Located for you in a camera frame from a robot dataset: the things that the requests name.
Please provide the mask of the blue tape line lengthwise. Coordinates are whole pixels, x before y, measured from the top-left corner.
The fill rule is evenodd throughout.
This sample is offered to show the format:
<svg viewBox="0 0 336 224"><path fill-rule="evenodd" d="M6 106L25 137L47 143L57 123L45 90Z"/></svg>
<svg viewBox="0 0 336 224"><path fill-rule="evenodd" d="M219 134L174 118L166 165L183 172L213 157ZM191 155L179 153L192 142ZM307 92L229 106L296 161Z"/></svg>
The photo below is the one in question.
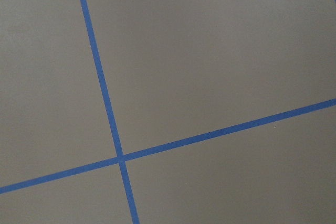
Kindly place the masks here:
<svg viewBox="0 0 336 224"><path fill-rule="evenodd" d="M134 195L133 195L133 191L131 187L131 182L129 178L129 173L128 173L128 169L127 169L127 165L125 161L125 155L122 149L122 144L120 141L118 127L116 124L116 119L114 116L113 107L112 107L111 99L109 96L106 79L104 76L104 70L103 70L103 66L101 63L101 58L99 54L96 37L95 37L95 32L94 32L94 28L93 28L91 17L90 17L89 6L87 3L87 0L80 0L80 4L82 8L83 18L85 20L89 44L90 44L90 48L91 48L91 52L92 52L92 56L94 60L94 65L95 65L96 72L97 72L97 77L99 81L100 90L102 93L104 107L105 107L108 122L109 122L111 136L113 140L113 146L114 146L114 149L117 155L117 161L118 161L118 165L119 165L119 169L121 173L125 195L126 195L128 206L129 206L131 219L133 223L140 223L140 219L138 216L138 211L136 208Z"/></svg>

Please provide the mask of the blue tape line crosswise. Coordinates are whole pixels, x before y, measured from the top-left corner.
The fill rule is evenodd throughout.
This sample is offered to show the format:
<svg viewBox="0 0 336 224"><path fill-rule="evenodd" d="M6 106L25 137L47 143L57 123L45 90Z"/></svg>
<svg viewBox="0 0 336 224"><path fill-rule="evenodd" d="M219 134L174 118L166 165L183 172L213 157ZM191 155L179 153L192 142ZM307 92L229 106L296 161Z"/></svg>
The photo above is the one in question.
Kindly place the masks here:
<svg viewBox="0 0 336 224"><path fill-rule="evenodd" d="M314 111L330 108L332 106L335 106L335 99L319 102L319 103L316 103L316 104L304 106L304 107L297 108L297 109L290 110L290 111L286 111L286 112L281 112L281 113L271 115L271 116L267 116L267 117L264 117L264 118L260 118L260 119L248 121L248 122L245 122L245 123L225 127L223 129L203 133L203 134L200 134L200 135L184 138L184 139L177 140L177 141L174 141L174 142L158 145L158 146L155 146L155 147L150 147L150 148L140 150L140 151L136 151L136 152L132 152L132 153L128 153L128 154L123 155L122 158L118 158L118 157L109 158L109 159L94 162L94 163L91 163L91 164L78 166L78 167L71 168L71 169L68 169L68 170L63 170L63 171L56 172L56 173L53 173L53 174L45 175L45 176L42 176L42 177L37 177L37 178L29 179L29 180L26 180L26 181L23 181L23 182L3 186L3 187L1 187L1 194L5 194L5 193L12 192L12 191L20 190L20 189L23 189L23 188L27 188L27 187L31 187L31 186L35 186L35 185L39 185L39 184L44 184L44 183L51 182L51 181L54 181L54 180L59 180L59 179L63 179L63 178L66 178L66 177L82 174L82 173L89 172L89 171L92 171L92 170L112 166L112 165L117 164L119 161L130 161L130 160L138 159L138 158L141 158L141 157L150 156L150 155L153 155L153 154L156 154L156 153L165 152L165 151L168 151L168 150L179 148L179 147L182 147L182 146L187 146L187 145L191 145L191 144L194 144L194 143L210 140L210 139L213 139L213 138L216 138L216 137L232 134L232 133L235 133L235 132L240 132L240 131L243 131L243 130L252 129L254 127L258 127L258 126L282 121L282 120L285 120L285 119L297 117L297 116L307 114L307 113L311 113L311 112L314 112Z"/></svg>

